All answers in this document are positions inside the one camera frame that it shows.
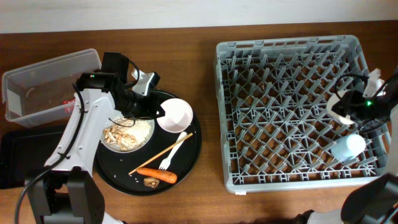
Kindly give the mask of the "pink shallow bowl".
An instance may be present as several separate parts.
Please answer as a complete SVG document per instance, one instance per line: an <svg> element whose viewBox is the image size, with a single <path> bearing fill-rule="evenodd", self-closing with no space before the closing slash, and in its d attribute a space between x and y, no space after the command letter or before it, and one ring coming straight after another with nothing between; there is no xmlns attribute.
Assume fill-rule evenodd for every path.
<svg viewBox="0 0 398 224"><path fill-rule="evenodd" d="M165 100L161 105L165 111L163 117L157 118L158 125L170 133L181 133L187 129L193 120L191 106L180 98Z"/></svg>

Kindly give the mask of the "wooden chopstick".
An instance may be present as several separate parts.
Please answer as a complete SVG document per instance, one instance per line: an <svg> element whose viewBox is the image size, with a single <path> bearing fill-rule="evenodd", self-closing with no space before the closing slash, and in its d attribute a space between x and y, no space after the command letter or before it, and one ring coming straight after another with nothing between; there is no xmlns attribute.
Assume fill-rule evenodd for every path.
<svg viewBox="0 0 398 224"><path fill-rule="evenodd" d="M143 164L139 165L138 167L136 167L135 169L133 169L132 171L130 171L128 173L128 175L132 175L133 173L135 173L139 168L146 166L147 164L151 163L153 160L157 159L158 157L162 156L163 154L165 154L166 152L172 150L176 145L180 144L181 142L184 142L184 140L190 138L191 136L193 136L193 133L189 133L186 136L184 136L183 138L179 139L178 141L176 141L174 144L172 144L171 146L169 146L168 148L164 149L163 151L159 152L158 154L154 155L153 157L151 157L149 160L145 161Z"/></svg>

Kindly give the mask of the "light blue plastic cup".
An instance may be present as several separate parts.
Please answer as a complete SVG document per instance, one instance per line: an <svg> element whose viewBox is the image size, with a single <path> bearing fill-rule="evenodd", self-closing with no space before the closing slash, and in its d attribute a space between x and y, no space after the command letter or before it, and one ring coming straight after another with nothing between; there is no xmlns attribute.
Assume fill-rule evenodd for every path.
<svg viewBox="0 0 398 224"><path fill-rule="evenodd" d="M350 134L348 136L337 139L336 144L332 147L331 153L335 159L341 162L349 161L366 148L364 138L358 134Z"/></svg>

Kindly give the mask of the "white plastic fork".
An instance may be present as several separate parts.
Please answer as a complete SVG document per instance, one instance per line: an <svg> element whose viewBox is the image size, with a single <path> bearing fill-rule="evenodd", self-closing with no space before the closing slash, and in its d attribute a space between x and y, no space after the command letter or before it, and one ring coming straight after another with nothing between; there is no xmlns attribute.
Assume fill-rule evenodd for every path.
<svg viewBox="0 0 398 224"><path fill-rule="evenodd" d="M186 132L181 132L180 136L177 139L177 141L180 141L185 136L187 136L187 133ZM183 141L178 143L176 146L174 146L172 148L170 154L165 159L163 159L162 162L160 163L159 170L167 170L169 168L173 156L175 155L175 153L178 151L178 149L180 148L180 146L182 144L183 144Z"/></svg>

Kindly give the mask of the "red snack wrapper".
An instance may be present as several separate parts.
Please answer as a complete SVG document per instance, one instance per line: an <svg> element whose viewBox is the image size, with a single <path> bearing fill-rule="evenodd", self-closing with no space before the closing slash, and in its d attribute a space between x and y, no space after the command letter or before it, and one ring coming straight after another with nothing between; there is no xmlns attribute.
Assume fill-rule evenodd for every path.
<svg viewBox="0 0 398 224"><path fill-rule="evenodd" d="M66 114L71 114L74 109L75 99L63 101L62 105L65 105L64 111Z"/></svg>

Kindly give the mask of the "cream white cup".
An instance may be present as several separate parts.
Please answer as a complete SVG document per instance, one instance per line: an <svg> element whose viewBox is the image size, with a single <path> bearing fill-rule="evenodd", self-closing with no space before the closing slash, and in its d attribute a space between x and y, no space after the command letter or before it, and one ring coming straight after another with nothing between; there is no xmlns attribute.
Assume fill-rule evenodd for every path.
<svg viewBox="0 0 398 224"><path fill-rule="evenodd" d="M346 101L342 102L337 94ZM362 93L358 90L340 90L329 98L326 110L328 115L336 119L342 124L356 124L358 123L358 118L356 117L356 107L353 104L358 103L362 97Z"/></svg>

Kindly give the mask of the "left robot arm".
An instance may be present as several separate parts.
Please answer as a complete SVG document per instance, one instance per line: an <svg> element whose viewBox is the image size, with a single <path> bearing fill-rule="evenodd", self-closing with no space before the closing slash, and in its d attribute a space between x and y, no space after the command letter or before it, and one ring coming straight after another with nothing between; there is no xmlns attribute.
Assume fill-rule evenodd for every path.
<svg viewBox="0 0 398 224"><path fill-rule="evenodd" d="M115 111L125 118L164 116L150 92L160 77L137 72L127 80L133 61L121 53L104 53L101 68L84 72L73 84L75 105L63 136L42 171L25 181L36 223L118 223L105 211L104 197L93 180L93 164L106 122Z"/></svg>

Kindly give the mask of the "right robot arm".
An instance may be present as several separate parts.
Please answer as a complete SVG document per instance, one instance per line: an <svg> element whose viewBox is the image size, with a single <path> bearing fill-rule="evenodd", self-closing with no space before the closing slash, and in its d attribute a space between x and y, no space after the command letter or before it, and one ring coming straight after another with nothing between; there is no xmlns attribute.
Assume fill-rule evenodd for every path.
<svg viewBox="0 0 398 224"><path fill-rule="evenodd" d="M382 80L376 68L354 78L364 82L364 90L335 89L326 110L343 124L357 124L362 133L391 122L386 166L379 178L351 192L341 209L308 210L297 215L294 223L397 223L397 74Z"/></svg>

